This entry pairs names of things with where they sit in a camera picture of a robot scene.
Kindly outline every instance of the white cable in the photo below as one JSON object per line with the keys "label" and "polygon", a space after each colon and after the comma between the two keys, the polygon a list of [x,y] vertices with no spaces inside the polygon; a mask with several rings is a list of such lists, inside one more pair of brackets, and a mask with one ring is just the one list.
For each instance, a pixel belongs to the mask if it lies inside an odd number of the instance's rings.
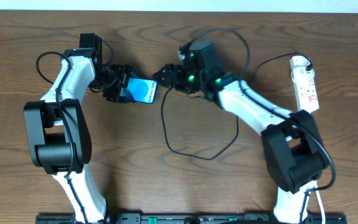
{"label": "white cable", "polygon": [[320,207],[320,212],[321,212],[321,224],[326,224],[326,214],[324,212],[323,201],[321,200],[320,192],[318,190],[316,191],[316,197],[317,197],[318,206]]}

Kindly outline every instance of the white power strip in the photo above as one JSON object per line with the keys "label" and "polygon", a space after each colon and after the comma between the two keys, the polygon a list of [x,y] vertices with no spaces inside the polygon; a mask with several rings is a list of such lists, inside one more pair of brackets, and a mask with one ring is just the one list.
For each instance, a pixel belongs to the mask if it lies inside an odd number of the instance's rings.
{"label": "white power strip", "polygon": [[291,79],[295,88],[296,104],[299,110],[312,113],[319,108],[314,69],[306,71],[310,62],[304,56],[294,56],[290,60]]}

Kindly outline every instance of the wooden surface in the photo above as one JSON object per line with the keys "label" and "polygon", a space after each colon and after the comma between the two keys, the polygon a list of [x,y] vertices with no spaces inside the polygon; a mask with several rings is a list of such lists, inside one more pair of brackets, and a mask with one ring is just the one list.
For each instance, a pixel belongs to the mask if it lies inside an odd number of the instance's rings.
{"label": "wooden surface", "polygon": [[[59,184],[30,159],[23,106],[50,85],[35,70],[45,51],[78,46],[82,32],[95,32],[129,63],[151,77],[177,63],[177,49],[209,27],[237,27],[260,62],[298,50],[314,64],[321,109],[314,114],[337,169],[335,186],[322,192],[329,212],[358,223],[358,15],[262,13],[0,11],[0,223],[33,223],[39,213],[73,211]],[[229,34],[210,34],[226,68],[239,72],[242,44]],[[109,52],[104,50],[107,60]],[[261,68],[252,87],[274,103],[296,109],[289,58]],[[51,79],[60,64],[48,56],[41,70]],[[265,168],[260,138],[241,123],[239,139],[211,162],[173,155],[163,139],[160,88],[154,105],[120,105],[87,92],[83,111],[91,133],[91,168],[113,207],[145,213],[242,213],[272,210],[277,186]],[[170,94],[168,137],[182,152],[210,156],[235,133],[234,116],[216,105]],[[330,178],[327,170],[320,181]],[[310,207],[318,212],[313,197]]]}

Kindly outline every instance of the wood grain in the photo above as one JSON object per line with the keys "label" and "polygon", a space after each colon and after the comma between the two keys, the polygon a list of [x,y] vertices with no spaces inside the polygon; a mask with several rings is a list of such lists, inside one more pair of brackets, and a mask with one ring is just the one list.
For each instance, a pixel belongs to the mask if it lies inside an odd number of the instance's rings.
{"label": "wood grain", "polygon": [[[39,213],[73,211],[59,184],[30,159],[23,106],[50,88],[35,71],[39,54],[76,47],[80,33],[95,32],[112,45],[115,63],[151,77],[178,62],[178,46],[210,27],[239,29],[251,48],[251,70],[294,50],[313,60],[321,106],[314,117],[338,174],[335,186],[322,192],[324,207],[358,223],[358,14],[73,11],[0,11],[0,223],[33,223]],[[205,38],[217,43],[226,68],[239,72],[246,55],[241,43],[229,34]],[[54,79],[58,59],[46,57],[41,70]],[[271,62],[252,87],[295,110],[289,72],[287,59]],[[256,133],[241,123],[239,139],[215,161],[173,155],[160,121],[164,91],[154,105],[85,96],[91,168],[111,205],[145,213],[273,209],[277,187]],[[172,92],[165,108],[168,137],[183,152],[213,155],[235,134],[234,116],[212,103]],[[329,178],[326,171],[321,183]],[[310,209],[318,212],[314,198]]]}

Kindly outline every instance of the white background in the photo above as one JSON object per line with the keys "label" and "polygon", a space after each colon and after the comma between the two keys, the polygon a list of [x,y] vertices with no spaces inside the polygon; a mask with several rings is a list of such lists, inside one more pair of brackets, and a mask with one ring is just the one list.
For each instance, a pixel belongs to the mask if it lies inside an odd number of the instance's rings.
{"label": "white background", "polygon": [[358,13],[358,0],[0,0],[0,9]]}

